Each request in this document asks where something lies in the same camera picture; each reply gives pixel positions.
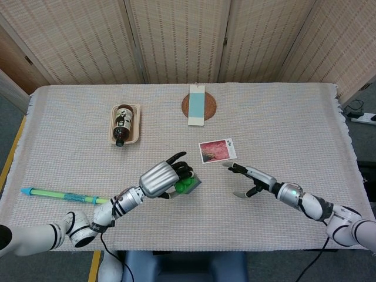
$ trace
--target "wall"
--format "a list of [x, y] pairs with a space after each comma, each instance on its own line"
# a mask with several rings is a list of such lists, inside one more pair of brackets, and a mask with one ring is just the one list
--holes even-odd
[[34, 65], [25, 59], [25, 54], [0, 26], [0, 69], [16, 82], [27, 94], [31, 94], [48, 81]]
[[53, 84], [142, 83], [118, 1], [1, 0]]
[[149, 83], [217, 82], [229, 0], [128, 0]]
[[232, 1], [220, 82], [276, 81], [314, 0]]
[[0, 69], [0, 96], [18, 108], [22, 113], [26, 113], [29, 106], [30, 97], [23, 91], [9, 76]]
[[376, 1], [319, 1], [280, 73], [283, 82], [332, 82], [340, 103], [376, 75]]

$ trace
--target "bottle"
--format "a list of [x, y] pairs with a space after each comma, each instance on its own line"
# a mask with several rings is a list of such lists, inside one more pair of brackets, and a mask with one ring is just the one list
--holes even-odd
[[118, 147], [122, 147], [124, 142], [129, 138], [132, 118], [133, 109], [131, 106], [120, 105], [117, 107], [113, 137], [115, 137]]

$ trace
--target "robotic arm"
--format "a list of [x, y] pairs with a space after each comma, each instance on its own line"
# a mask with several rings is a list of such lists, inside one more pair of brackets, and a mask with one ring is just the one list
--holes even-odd
[[223, 163], [223, 166], [254, 181], [255, 187], [246, 193], [234, 192], [235, 196], [247, 199], [257, 192], [267, 190], [279, 201], [303, 212], [309, 219], [324, 221], [331, 217], [327, 224], [327, 234], [337, 244], [345, 247], [359, 244], [376, 253], [376, 222], [363, 219], [356, 210], [329, 203], [306, 193], [297, 184], [278, 183], [273, 176], [253, 167], [244, 167], [236, 163]]
[[193, 170], [186, 162], [174, 163], [184, 155], [186, 152], [180, 152], [157, 164], [140, 177], [137, 187], [128, 188], [98, 206], [91, 223], [85, 213], [70, 211], [54, 224], [27, 228], [0, 225], [0, 257], [10, 251], [17, 256], [29, 256], [58, 248], [63, 244], [65, 235], [76, 248], [86, 246], [99, 233], [114, 226], [116, 219], [142, 204], [145, 196], [163, 196], [180, 179], [192, 177]]

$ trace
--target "green plastic stick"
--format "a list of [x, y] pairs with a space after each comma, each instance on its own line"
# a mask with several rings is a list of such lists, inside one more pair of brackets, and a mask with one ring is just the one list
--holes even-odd
[[25, 193], [28, 196], [37, 195], [37, 196], [60, 198], [60, 199], [76, 201], [76, 202], [87, 202], [87, 203], [92, 203], [92, 204], [104, 204], [108, 201], [108, 199], [103, 199], [103, 198], [99, 198], [95, 196], [40, 190], [40, 189], [35, 189], [33, 187], [22, 188], [21, 192]]

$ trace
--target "wicker coaster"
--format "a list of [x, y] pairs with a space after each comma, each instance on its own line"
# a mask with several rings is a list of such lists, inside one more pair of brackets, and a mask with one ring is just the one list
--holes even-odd
[[[184, 97], [182, 101], [182, 111], [184, 115], [188, 118], [188, 109], [189, 109], [189, 94]], [[217, 102], [212, 97], [211, 94], [205, 92], [205, 113], [204, 113], [204, 120], [210, 119], [217, 110]]]

